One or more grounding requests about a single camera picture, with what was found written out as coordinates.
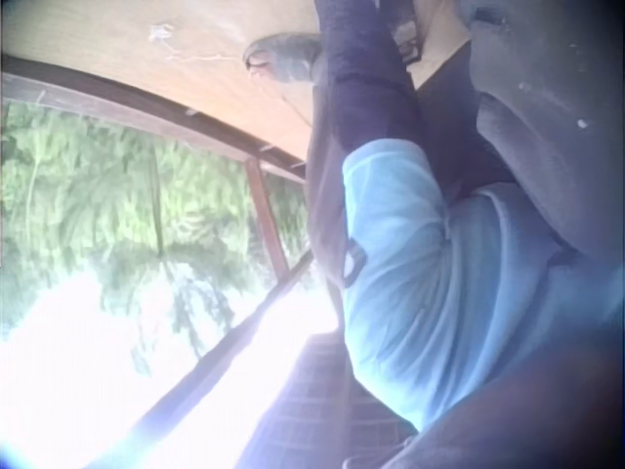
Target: person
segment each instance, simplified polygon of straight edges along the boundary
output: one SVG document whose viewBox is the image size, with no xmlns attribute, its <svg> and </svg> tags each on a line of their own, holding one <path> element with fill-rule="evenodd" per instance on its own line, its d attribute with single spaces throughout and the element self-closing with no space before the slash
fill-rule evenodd
<svg viewBox="0 0 625 469">
<path fill-rule="evenodd" d="M 620 18 L 457 3 L 471 50 L 416 94 L 370 0 L 316 0 L 320 36 L 245 54 L 314 82 L 312 249 L 343 288 L 356 379 L 424 435 L 465 399 L 487 407 L 484 385 L 512 393 L 497 379 L 542 347 L 623 328 Z M 464 60 L 475 92 L 453 83 Z"/>
</svg>

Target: leg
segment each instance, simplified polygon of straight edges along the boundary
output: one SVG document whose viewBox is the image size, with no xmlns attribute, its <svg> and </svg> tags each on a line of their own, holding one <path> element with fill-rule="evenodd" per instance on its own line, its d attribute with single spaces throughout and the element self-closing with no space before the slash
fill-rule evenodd
<svg viewBox="0 0 625 469">
<path fill-rule="evenodd" d="M 622 6 L 605 3 L 458 1 L 480 132 L 564 240 L 622 261 Z"/>
</svg>

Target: green foliage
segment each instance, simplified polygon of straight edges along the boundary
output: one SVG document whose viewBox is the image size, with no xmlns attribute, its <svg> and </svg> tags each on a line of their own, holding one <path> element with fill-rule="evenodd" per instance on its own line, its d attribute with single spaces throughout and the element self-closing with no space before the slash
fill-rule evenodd
<svg viewBox="0 0 625 469">
<path fill-rule="evenodd" d="M 243 168 L 217 155 L 97 119 L 41 107 L 3 107 L 4 333 L 39 292 L 92 269 L 101 304 L 140 318 L 140 294 L 165 278 L 171 329 L 199 357 L 196 321 L 226 333 L 228 297 L 275 283 Z M 290 262 L 307 247 L 301 187 L 268 178 Z M 148 369 L 146 338 L 133 359 Z"/>
</svg>

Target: dark pants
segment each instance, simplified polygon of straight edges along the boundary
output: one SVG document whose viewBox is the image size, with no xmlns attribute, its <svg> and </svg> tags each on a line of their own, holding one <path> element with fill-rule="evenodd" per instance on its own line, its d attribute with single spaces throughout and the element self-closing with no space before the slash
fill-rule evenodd
<svg viewBox="0 0 625 469">
<path fill-rule="evenodd" d="M 601 3 L 461 0 L 472 44 L 415 93 L 373 2 L 316 0 L 307 195 L 333 281 L 348 245 L 343 161 L 381 138 L 420 145 L 449 199 L 516 180 L 562 239 L 622 260 L 622 24 Z"/>
</svg>

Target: light blue shirt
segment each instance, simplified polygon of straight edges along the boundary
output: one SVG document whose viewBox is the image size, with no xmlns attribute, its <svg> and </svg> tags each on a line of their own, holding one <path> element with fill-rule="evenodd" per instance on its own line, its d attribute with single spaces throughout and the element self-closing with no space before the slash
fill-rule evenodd
<svg viewBox="0 0 625 469">
<path fill-rule="evenodd" d="M 536 347 L 618 321 L 623 266 L 558 243 L 516 185 L 449 207 L 402 140 L 357 149 L 343 176 L 348 231 L 367 256 L 344 296 L 354 374 L 417 429 Z"/>
</svg>

